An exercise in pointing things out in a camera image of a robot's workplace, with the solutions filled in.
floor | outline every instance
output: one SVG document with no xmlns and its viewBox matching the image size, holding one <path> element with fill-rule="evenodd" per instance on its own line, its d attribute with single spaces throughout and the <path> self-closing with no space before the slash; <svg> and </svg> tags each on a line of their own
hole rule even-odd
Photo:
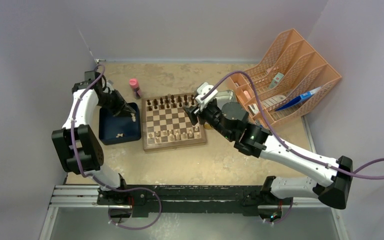
<svg viewBox="0 0 384 240">
<path fill-rule="evenodd" d="M 145 64 L 105 63 L 105 76 L 128 102 L 134 99 L 129 79 L 136 78 L 145 97 L 193 92 L 203 82 L 215 84 L 227 73 L 245 70 L 252 64 Z M 226 90 L 222 84 L 219 91 Z M 92 129 L 98 135 L 99 108 L 94 111 Z M 301 118 L 276 128 L 286 141 L 310 149 Z M 301 173 L 266 159 L 245 156 L 215 130 L 206 130 L 205 145 L 145 153 L 142 139 L 101 144 L 105 164 L 126 179 L 127 184 L 260 185 L 267 176 L 301 177 Z M 90 179 L 68 174 L 67 184 L 91 184 Z"/>
</svg>

wooden chessboard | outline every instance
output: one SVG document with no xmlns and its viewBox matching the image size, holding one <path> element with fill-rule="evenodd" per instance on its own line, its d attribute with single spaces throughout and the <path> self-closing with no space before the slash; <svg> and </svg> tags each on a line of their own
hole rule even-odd
<svg viewBox="0 0 384 240">
<path fill-rule="evenodd" d="M 174 94 L 173 100 L 171 95 L 142 98 L 142 138 L 145 152 L 207 142 L 204 126 L 199 123 L 193 126 L 182 108 L 185 103 L 188 107 L 196 105 L 193 94 Z"/>
</svg>

purple cable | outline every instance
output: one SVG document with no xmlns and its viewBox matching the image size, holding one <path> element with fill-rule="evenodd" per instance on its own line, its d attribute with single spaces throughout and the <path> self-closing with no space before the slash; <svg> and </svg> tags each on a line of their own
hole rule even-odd
<svg viewBox="0 0 384 240">
<path fill-rule="evenodd" d="M 266 118 L 266 115 L 263 111 L 263 107 L 261 106 L 261 102 L 260 102 L 260 99 L 259 99 L 259 96 L 258 96 L 258 93 L 257 93 L 257 89 L 256 89 L 256 86 L 254 85 L 254 82 L 253 80 L 251 79 L 251 77 L 244 71 L 233 71 L 233 72 L 230 72 L 229 74 L 227 74 L 226 76 L 224 76 L 219 82 L 217 82 L 214 87 L 209 91 L 207 92 L 207 94 L 205 94 L 203 97 L 201 97 L 201 100 L 204 100 L 205 98 L 207 98 L 214 90 L 216 90 L 216 88 L 218 86 L 220 86 L 220 84 L 222 84 L 222 82 L 224 82 L 228 77 L 232 76 L 233 74 L 242 74 L 244 75 L 249 83 L 251 84 L 251 87 L 252 87 L 252 91 L 254 92 L 254 95 L 255 95 L 255 100 L 257 102 L 257 105 L 258 105 L 258 109 L 261 113 L 261 116 L 262 118 L 264 119 L 264 122 L 265 124 L 267 124 L 268 128 L 270 129 L 270 131 L 273 133 L 274 137 L 277 139 L 277 141 L 283 145 L 283 147 L 285 149 L 289 149 L 289 146 L 281 139 L 281 137 L 275 132 L 275 130 L 273 129 L 272 125 L 270 125 L 269 121 L 267 120 Z M 372 160 L 372 161 L 369 161 L 367 162 L 366 164 L 360 166 L 359 168 L 357 168 L 355 171 L 353 172 L 349 172 L 349 171 L 346 171 L 346 170 L 343 170 L 343 169 L 340 169 L 338 167 L 335 167 L 335 166 L 331 166 L 329 165 L 328 163 L 325 163 L 325 162 L 322 162 L 322 161 L 319 161 L 317 159 L 313 159 L 311 157 L 308 157 L 308 156 L 305 156 L 305 155 L 302 155 L 301 153 L 295 151 L 294 149 L 290 149 L 291 153 L 295 154 L 296 156 L 300 157 L 300 158 L 303 158 L 305 160 L 308 160 L 310 162 L 313 162 L 313 163 L 316 163 L 316 164 L 319 164 L 319 165 L 322 165 L 326 168 L 331 168 L 333 170 L 336 170 L 337 172 L 340 172 L 340 173 L 343 173 L 343 174 L 346 174 L 348 176 L 351 176 L 353 178 L 359 178 L 359 179 L 370 179 L 370 180 L 383 180 L 384 179 L 384 175 L 382 176 L 368 176 L 368 175 L 361 175 L 361 174 L 357 174 L 358 172 L 360 172 L 361 170 L 367 168 L 368 166 L 370 165 L 373 165 L 375 163 L 378 163 L 378 162 L 384 162 L 384 158 L 379 158 L 379 159 L 375 159 L 375 160 Z"/>
<path fill-rule="evenodd" d="M 110 217 L 110 222 L 112 224 L 114 224 L 115 226 L 117 227 L 120 227 L 120 228 L 123 228 L 123 229 L 127 229 L 127 230 L 142 230 L 142 229 L 146 229 L 146 228 L 149 228 L 150 226 L 154 225 L 158 219 L 161 217 L 161 213 L 163 211 L 163 206 L 161 204 L 161 200 L 160 200 L 160 197 L 157 195 L 157 193 L 155 193 L 154 191 L 152 191 L 151 189 L 149 188 L 145 188 L 145 187 L 134 187 L 134 188 L 130 188 L 130 189 L 126 189 L 126 190 L 120 190 L 120 189 L 117 189 L 117 188 L 114 188 L 112 186 L 108 186 L 106 185 L 105 183 L 103 183 L 102 181 L 100 181 L 99 179 L 97 179 L 93 174 L 88 174 L 86 175 L 85 174 L 85 171 L 83 170 L 83 166 L 82 166 L 82 162 L 80 161 L 80 156 L 79 156 L 79 151 L 77 149 L 77 146 L 76 146 L 76 139 L 75 139 L 75 134 L 74 134 L 74 128 L 75 128 L 75 123 L 76 123 L 76 113 L 77 113 L 77 110 L 79 108 L 79 105 L 80 105 L 80 101 L 82 100 L 83 96 L 86 94 L 87 91 L 89 91 L 101 78 L 102 76 L 104 75 L 104 72 L 105 72 L 105 66 L 101 65 L 101 64 L 98 64 L 96 67 L 95 67 L 95 71 L 99 68 L 99 67 L 102 67 L 102 73 L 89 85 L 86 87 L 86 89 L 80 94 L 80 97 L 77 99 L 75 105 L 74 105 L 74 109 L 73 109 L 73 112 L 72 112 L 72 116 L 71 116 L 71 129 L 70 129 L 70 135 L 71 135 L 71 144 L 73 146 L 73 152 L 74 152 L 74 156 L 75 156 L 75 160 L 77 161 L 77 166 L 78 166 L 78 170 L 80 171 L 80 174 L 84 177 L 84 178 L 87 178 L 87 177 L 92 177 L 92 179 L 97 182 L 100 186 L 103 186 L 105 188 L 108 188 L 112 191 L 115 191 L 115 192 L 119 192 L 119 193 L 127 193 L 127 192 L 132 192 L 132 191 L 136 191 L 136 190 L 145 190 L 145 191 L 148 191 L 150 193 L 152 193 L 153 196 L 156 197 L 156 199 L 158 200 L 158 204 L 159 204 L 159 210 L 158 210 L 158 215 L 156 216 L 156 218 L 154 219 L 154 221 L 152 221 L 150 224 L 146 225 L 146 226 L 141 226 L 141 227 L 130 227 L 130 226 L 124 226 L 124 225 L 120 225 L 118 223 L 115 223 L 114 221 L 111 220 L 111 216 L 108 214 L 108 216 Z"/>
</svg>

